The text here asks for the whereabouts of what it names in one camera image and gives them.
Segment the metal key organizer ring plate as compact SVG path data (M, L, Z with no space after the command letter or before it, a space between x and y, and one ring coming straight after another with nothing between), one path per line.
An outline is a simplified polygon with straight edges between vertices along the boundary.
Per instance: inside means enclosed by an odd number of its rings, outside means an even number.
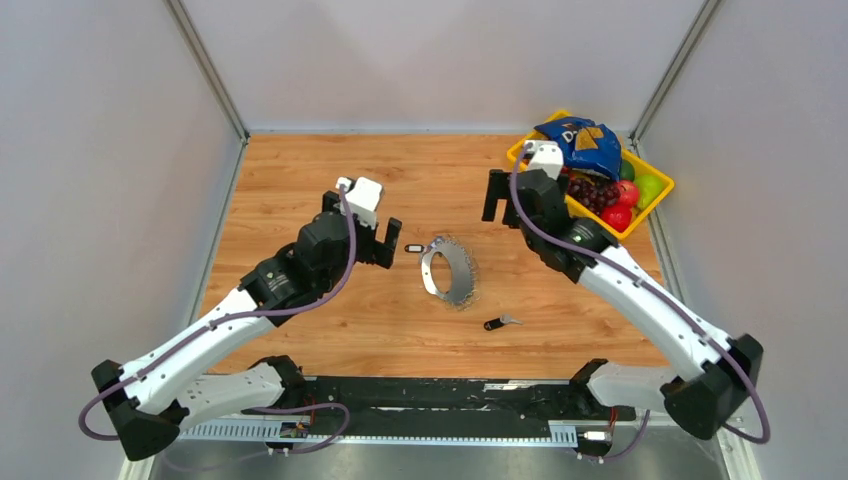
M440 288L433 278L432 263L443 258L450 271L447 289ZM419 256L421 279L425 291L456 310L467 309L475 300L477 267L471 252L451 236L436 236Z

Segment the key black head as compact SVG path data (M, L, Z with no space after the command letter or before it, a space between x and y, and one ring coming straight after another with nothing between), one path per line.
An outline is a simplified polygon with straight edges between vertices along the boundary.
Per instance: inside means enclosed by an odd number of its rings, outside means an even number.
M485 321L483 323L483 328L484 328L485 331L494 331L494 330L506 327L508 325L522 325L522 324L523 324L522 321L514 318L511 315L504 314L504 315L501 315L497 318Z

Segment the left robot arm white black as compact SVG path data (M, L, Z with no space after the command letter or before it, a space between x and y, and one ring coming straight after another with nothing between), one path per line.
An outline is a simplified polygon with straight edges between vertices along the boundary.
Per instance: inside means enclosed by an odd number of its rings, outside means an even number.
M106 360L91 372L98 394L78 416L81 432L117 441L131 461L154 456L177 437L226 415L294 415L305 404L301 371L287 356L267 357L236 374L209 368L243 344L319 308L347 283L357 262L391 267L401 222L376 238L382 185L341 177L296 241L261 261L204 317L160 347L124 364Z

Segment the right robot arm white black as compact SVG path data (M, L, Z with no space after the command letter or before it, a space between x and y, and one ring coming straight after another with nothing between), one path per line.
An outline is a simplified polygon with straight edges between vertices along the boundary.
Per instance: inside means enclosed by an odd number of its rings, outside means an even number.
M690 435L708 440L725 428L755 444L771 438L756 389L764 349L751 335L731 337L695 314L646 274L599 223L571 216L564 183L542 170L493 169L482 219L520 230L528 249L553 271L598 295L668 360L666 369L588 362L574 377L571 403L584 417L608 407L664 412Z

